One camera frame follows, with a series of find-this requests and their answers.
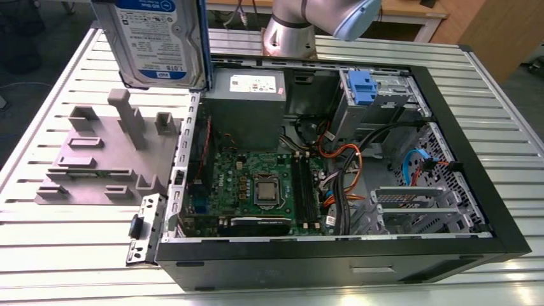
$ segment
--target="ram slot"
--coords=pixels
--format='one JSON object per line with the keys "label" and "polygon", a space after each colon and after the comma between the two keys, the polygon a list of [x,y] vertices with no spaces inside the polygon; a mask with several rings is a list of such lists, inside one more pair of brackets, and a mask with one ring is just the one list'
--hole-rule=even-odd
{"label": "ram slot", "polygon": [[317,222],[317,207],[313,198],[313,179],[308,158],[292,158],[290,172],[296,223],[313,224]]}

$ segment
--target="green motherboard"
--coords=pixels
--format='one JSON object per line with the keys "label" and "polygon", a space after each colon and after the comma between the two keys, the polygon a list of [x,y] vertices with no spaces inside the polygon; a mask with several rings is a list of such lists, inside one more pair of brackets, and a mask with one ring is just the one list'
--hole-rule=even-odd
{"label": "green motherboard", "polygon": [[[292,220],[289,235],[324,235],[318,224],[296,221],[296,195],[289,154],[229,153],[216,155],[213,165],[212,192],[206,198],[190,197],[194,207],[193,234],[197,237],[214,237],[217,218],[222,217],[269,217]],[[322,171],[322,159],[309,158],[310,177],[317,181]],[[313,189],[310,198],[318,211],[317,193]]]}

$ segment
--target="metal bracket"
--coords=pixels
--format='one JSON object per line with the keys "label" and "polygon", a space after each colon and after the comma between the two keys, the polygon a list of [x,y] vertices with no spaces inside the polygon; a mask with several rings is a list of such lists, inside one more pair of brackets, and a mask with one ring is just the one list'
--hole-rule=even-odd
{"label": "metal bracket", "polygon": [[158,193],[142,197],[140,211],[130,224],[129,235],[134,240],[128,249],[126,266],[157,265],[154,255],[165,207],[165,197]]}

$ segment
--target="wooden cabinet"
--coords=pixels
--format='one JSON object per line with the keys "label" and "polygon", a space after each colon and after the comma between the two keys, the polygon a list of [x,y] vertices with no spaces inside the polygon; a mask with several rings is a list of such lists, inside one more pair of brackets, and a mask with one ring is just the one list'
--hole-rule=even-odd
{"label": "wooden cabinet", "polygon": [[432,43],[469,45],[498,83],[544,39],[542,0],[440,0],[449,12]]}

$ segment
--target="white label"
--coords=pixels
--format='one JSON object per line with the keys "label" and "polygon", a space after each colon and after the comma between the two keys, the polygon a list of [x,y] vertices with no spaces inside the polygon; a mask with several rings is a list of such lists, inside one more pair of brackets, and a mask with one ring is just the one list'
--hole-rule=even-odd
{"label": "white label", "polygon": [[440,17],[440,18],[445,18],[444,14],[436,14],[436,13],[426,13],[425,14],[428,17]]}
{"label": "white label", "polygon": [[145,11],[116,7],[136,68],[150,78],[181,78],[181,40],[172,32],[176,11]]}
{"label": "white label", "polygon": [[328,216],[326,216],[326,219],[325,219],[325,224],[326,224],[328,226],[334,226],[334,224],[336,224],[336,218],[332,217],[330,215],[328,215]]}
{"label": "white label", "polygon": [[276,78],[262,75],[233,75],[230,76],[232,92],[265,92],[276,93]]}
{"label": "white label", "polygon": [[325,137],[332,141],[334,140],[334,134],[332,134],[329,131],[325,131]]}

